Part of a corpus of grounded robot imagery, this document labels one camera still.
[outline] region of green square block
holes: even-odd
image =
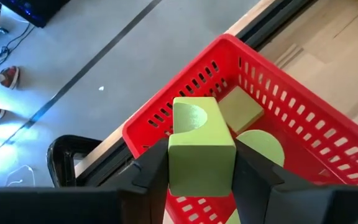
[[[169,138],[171,194],[223,197],[231,192],[236,146],[213,97],[173,100]]]

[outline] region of wooden table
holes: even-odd
[[[358,0],[261,0],[226,33],[358,124]],[[77,177],[120,141],[123,125],[75,167]]]

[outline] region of green wooden block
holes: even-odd
[[[226,224],[241,224],[239,212],[237,211],[237,209],[233,212],[233,214],[231,214]]]
[[[270,133],[262,130],[250,130],[237,136],[237,139],[277,165],[284,166],[284,149]]]
[[[258,102],[239,86],[219,102],[219,108],[227,125],[237,134],[245,131],[264,114]]]
[[[172,195],[229,195],[235,158],[236,146],[215,98],[173,100],[173,134],[168,146]]]

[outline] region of gray floor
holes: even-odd
[[[162,0],[29,129],[0,147],[0,186],[51,186],[45,153],[64,134],[104,139],[258,0]],[[0,146],[68,83],[150,1],[75,0],[36,29],[4,65],[20,65],[17,90],[0,87]],[[4,21],[0,46],[26,26]]]

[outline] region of black cable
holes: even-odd
[[[23,40],[26,39],[26,38],[30,35],[30,33],[35,29],[35,26],[33,26],[33,27],[31,28],[31,30],[28,31],[28,30],[29,30],[29,27],[30,27],[30,24],[27,25],[25,31],[24,31],[20,36],[18,36],[18,37],[16,37],[15,39],[9,41],[9,42],[7,43],[7,45],[5,45],[5,46],[2,47],[0,55],[1,55],[1,54],[5,54],[5,57],[2,58],[2,59],[0,59],[0,66],[1,66],[3,63],[5,63],[5,61],[9,58],[9,56],[11,56],[12,52],[13,52],[13,51],[23,42]],[[22,37],[27,31],[28,31],[28,33],[27,33],[23,38],[21,38],[21,40],[16,44],[16,46],[14,46],[13,48],[10,49],[10,48],[9,48],[9,45],[10,45],[11,43],[13,43],[15,40],[17,40],[17,39],[19,39],[20,37]]]

